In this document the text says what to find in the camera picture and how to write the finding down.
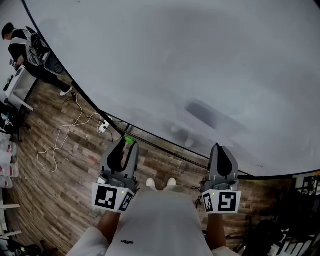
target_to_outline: man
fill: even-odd
[[[31,33],[35,33],[31,28],[27,27]],[[14,38],[27,40],[27,37],[22,29],[15,29],[12,23],[8,23],[2,30],[2,39],[11,41]],[[72,87],[58,79],[58,77],[45,69],[43,65],[33,65],[28,61],[27,50],[25,44],[12,43],[9,46],[9,52],[15,62],[16,67],[23,65],[25,69],[35,78],[42,80],[45,83],[56,86],[61,89],[60,96],[65,96],[72,91]]]
[[[170,178],[157,191],[149,178],[147,191],[120,213],[107,211],[67,256],[237,256],[226,246],[222,215],[210,214],[204,238],[198,211]]]

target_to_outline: power strip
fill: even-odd
[[[106,131],[107,131],[107,129],[109,128],[109,126],[110,126],[110,124],[106,121],[106,120],[104,120],[103,122],[102,122],[102,124],[100,125],[100,127],[99,127],[99,131],[101,132],[101,133],[105,133]]]

